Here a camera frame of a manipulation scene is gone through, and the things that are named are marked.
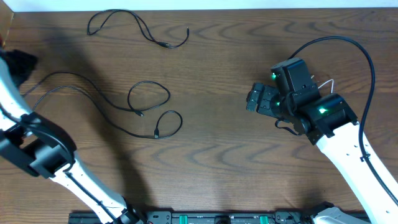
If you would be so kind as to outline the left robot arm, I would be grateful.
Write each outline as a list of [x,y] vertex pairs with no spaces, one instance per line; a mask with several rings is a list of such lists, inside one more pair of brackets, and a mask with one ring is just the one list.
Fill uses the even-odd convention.
[[33,177],[56,182],[89,206],[101,223],[147,223],[147,217],[104,185],[81,161],[64,129],[26,103],[19,86],[35,56],[1,51],[1,156]]

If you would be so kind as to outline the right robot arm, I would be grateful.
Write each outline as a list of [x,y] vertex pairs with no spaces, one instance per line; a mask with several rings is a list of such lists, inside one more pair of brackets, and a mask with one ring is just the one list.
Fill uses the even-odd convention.
[[292,123],[290,132],[308,137],[339,170],[371,223],[397,223],[397,204],[386,192],[396,193],[397,182],[359,132],[358,117],[343,97],[321,96],[301,58],[278,63],[271,72],[276,85],[254,83],[246,109]]

